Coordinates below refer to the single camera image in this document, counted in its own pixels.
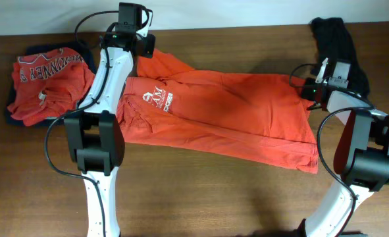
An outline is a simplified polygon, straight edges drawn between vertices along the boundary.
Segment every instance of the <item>black cloth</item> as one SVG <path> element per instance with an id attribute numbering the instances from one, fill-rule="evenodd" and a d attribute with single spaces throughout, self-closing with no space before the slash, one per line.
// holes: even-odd
<path id="1" fill-rule="evenodd" d="M 370 93 L 368 78 L 359 67 L 352 37 L 346 30 L 344 21 L 341 18 L 321 19 L 318 17 L 311 21 L 311 30 L 319 50 L 318 62 L 322 63 L 325 58 L 349 61 L 351 67 L 348 74 L 348 89 L 352 89 L 367 98 Z M 319 71 L 320 67 L 318 66 L 311 72 L 317 75 Z"/>
<path id="2" fill-rule="evenodd" d="M 56 44 L 51 44 L 51 45 L 35 45 L 28 47 L 25 52 L 25 56 L 27 55 L 34 55 L 38 53 L 46 53 L 48 51 L 54 50 L 54 49 L 59 49 L 67 47 L 70 49 L 73 49 L 75 52 L 79 53 L 83 59 L 84 62 L 88 65 L 89 69 L 96 74 L 96 67 L 95 67 L 95 61 L 93 59 L 93 55 L 91 54 L 91 51 L 89 49 L 86 49 L 85 47 L 82 47 L 79 43 L 76 41 L 72 42 L 66 42 L 66 43 L 56 43 Z M 7 106 L 13 103 L 16 99 L 16 90 L 14 89 L 14 86 L 12 84 L 9 96 L 7 98 L 7 105 L 4 110 L 4 116 L 5 120 L 8 124 L 15 125 L 15 126 L 24 126 L 23 121 L 21 120 L 16 120 L 11 117 L 11 112 L 7 109 Z M 52 123 L 53 119 L 45 119 L 33 126 L 49 126 Z"/>

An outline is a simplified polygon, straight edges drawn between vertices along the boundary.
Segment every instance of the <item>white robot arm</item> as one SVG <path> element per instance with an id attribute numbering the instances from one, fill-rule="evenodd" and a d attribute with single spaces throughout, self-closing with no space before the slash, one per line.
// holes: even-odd
<path id="1" fill-rule="evenodd" d="M 84 112 L 65 118 L 72 160 L 78 164 L 82 176 L 90 179 L 84 180 L 88 199 L 88 237 L 120 236 L 115 180 L 124 156 L 124 140 L 115 113 L 134 66 L 133 57 L 151 57 L 153 54 L 155 37 L 148 34 L 152 18 L 153 11 L 144 6 L 120 3 L 118 22 L 114 25 L 116 33 L 107 32 L 95 80 L 79 105 L 79 109 L 85 108 Z M 85 134 L 91 126 L 99 127 L 99 135 Z"/>
<path id="2" fill-rule="evenodd" d="M 332 63 L 332 70 L 327 71 L 327 63 L 328 59 L 323 62 L 316 83 L 330 83 L 330 81 L 337 80 L 343 85 L 348 84 L 349 65 L 345 67 L 347 64 L 345 62 Z M 327 78 L 326 82 L 319 81 L 323 75 Z M 318 104 L 323 105 L 323 109 L 332 113 L 331 115 L 336 115 L 346 125 L 336 149 L 334 170 L 344 185 L 353 191 L 353 195 L 341 182 L 335 180 L 319 208 L 303 220 L 295 234 L 301 237 L 367 236 L 364 234 L 343 235 L 342 231 L 353 211 L 375 192 L 380 191 L 385 184 L 389 184 L 389 116 L 375 108 L 351 109 L 338 113 L 346 108 L 370 108 L 372 106 L 365 100 L 359 99 L 359 96 L 353 97 L 348 92 L 340 92 L 333 87 L 317 97 Z M 383 148 L 367 147 L 369 140 L 373 140 Z"/>

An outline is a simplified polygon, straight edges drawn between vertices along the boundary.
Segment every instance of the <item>orange shirt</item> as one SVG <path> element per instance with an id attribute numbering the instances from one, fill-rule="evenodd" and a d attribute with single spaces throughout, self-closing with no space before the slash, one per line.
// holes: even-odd
<path id="1" fill-rule="evenodd" d="M 288 76 L 194 70 L 158 50 L 139 58 L 138 76 L 127 79 L 118 104 L 126 142 L 317 172 L 306 110 L 312 102 L 289 86 Z"/>
<path id="2" fill-rule="evenodd" d="M 95 78 L 83 57 L 66 47 L 18 57 L 13 68 L 16 99 L 7 109 L 26 126 L 75 109 Z"/>

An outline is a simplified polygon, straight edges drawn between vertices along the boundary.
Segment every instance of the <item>white logo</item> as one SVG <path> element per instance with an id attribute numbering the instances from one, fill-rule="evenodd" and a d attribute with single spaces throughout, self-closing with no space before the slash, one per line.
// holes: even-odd
<path id="1" fill-rule="evenodd" d="M 149 102 L 149 103 L 150 103 L 150 100 L 151 100 L 152 97 L 153 97 L 153 94 L 152 94 L 152 93 L 149 93 L 149 92 L 144 93 L 144 95 L 143 95 L 143 99 L 144 99 L 145 101 Z"/>
<path id="2" fill-rule="evenodd" d="M 168 112 L 170 104 L 172 103 L 174 95 L 172 93 L 168 93 L 167 102 L 165 103 L 165 107 L 163 108 L 163 111 Z"/>
<path id="3" fill-rule="evenodd" d="M 143 94 L 143 100 L 160 109 L 162 109 L 163 107 L 163 111 L 168 112 L 170 104 L 172 103 L 172 99 L 174 98 L 174 95 L 168 92 L 167 101 L 165 102 L 166 95 L 167 95 L 167 91 L 165 91 L 164 89 L 159 89 L 158 87 L 155 86 L 153 93 L 147 92 Z"/>

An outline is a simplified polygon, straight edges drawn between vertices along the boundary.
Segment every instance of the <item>wooden table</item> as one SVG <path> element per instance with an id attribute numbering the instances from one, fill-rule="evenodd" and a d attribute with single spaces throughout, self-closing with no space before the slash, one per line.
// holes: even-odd
<path id="1" fill-rule="evenodd" d="M 370 99 L 389 114 L 389 23 L 348 24 Z M 289 73 L 315 62 L 308 26 L 269 26 L 154 32 L 157 48 L 200 69 Z M 95 33 L 82 38 L 94 41 Z M 73 40 L 72 34 L 0 37 L 0 236 L 85 236 L 86 193 L 81 180 L 53 172 L 43 156 L 46 128 L 5 124 L 3 109 L 17 55 L 30 45 Z M 99 60 L 99 51 L 95 51 Z M 316 131 L 326 113 L 313 111 Z M 323 134 L 328 162 L 342 124 Z M 76 171 L 63 128 L 50 140 L 54 162 Z M 291 230 L 319 205 L 332 178 L 322 166 L 306 174 L 210 153 L 127 144 L 117 180 L 117 218 L 123 236 L 233 236 Z M 389 186 L 366 201 L 348 230 L 389 236 Z"/>

